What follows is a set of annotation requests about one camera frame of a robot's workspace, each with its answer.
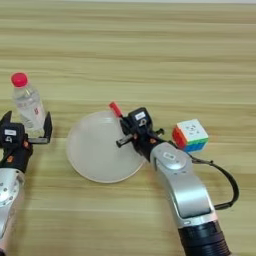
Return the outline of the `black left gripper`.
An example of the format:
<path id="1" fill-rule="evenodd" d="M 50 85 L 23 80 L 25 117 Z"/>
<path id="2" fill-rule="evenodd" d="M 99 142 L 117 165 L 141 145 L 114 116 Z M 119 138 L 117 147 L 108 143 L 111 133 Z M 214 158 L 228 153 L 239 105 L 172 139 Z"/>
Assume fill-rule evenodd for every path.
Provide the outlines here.
<path id="1" fill-rule="evenodd" d="M 0 120 L 0 126 L 11 121 L 12 112 L 5 113 Z M 25 173 L 30 157 L 33 154 L 33 145 L 48 144 L 52 135 L 52 119 L 51 114 L 47 113 L 44 122 L 44 137 L 45 138 L 29 138 L 24 139 L 20 144 L 1 144 L 3 149 L 3 158 L 0 161 L 0 168 L 18 169 Z"/>

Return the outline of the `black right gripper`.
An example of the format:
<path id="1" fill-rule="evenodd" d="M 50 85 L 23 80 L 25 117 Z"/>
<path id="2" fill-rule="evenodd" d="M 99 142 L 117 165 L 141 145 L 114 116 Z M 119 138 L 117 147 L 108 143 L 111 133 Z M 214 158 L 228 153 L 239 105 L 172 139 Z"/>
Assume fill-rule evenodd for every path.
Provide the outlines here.
<path id="1" fill-rule="evenodd" d="M 123 133 L 128 135 L 117 140 L 116 145 L 121 148 L 128 143 L 132 143 L 134 150 L 146 160 L 150 159 L 150 154 L 153 148 L 164 142 L 164 140 L 160 138 L 160 136 L 164 134 L 162 128 L 157 131 L 149 131 L 139 135 L 137 133 L 130 134 L 130 125 L 126 117 L 120 118 L 120 125 Z"/>

